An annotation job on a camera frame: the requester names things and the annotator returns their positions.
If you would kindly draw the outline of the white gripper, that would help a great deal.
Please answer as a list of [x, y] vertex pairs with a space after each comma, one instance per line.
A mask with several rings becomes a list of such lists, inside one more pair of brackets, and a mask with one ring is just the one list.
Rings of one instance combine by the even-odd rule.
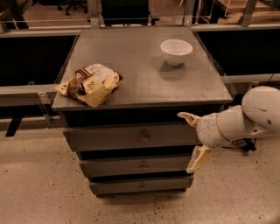
[[194, 173], [212, 156], [214, 150], [209, 147], [221, 146], [223, 143], [223, 137], [217, 126], [217, 113], [200, 117], [188, 112], [179, 112], [177, 116], [185, 119], [191, 127], [196, 128], [198, 139], [204, 144], [194, 147], [191, 160], [186, 168], [187, 173]]

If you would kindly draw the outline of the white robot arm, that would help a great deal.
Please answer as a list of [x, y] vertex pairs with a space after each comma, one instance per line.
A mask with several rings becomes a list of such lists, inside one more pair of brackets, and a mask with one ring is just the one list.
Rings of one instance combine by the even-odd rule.
[[280, 132], [280, 90], [260, 86], [251, 88], [241, 104], [219, 113], [198, 116], [179, 112], [194, 127], [201, 146], [196, 146], [186, 172], [194, 173], [210, 158], [213, 148], [240, 139], [254, 139]]

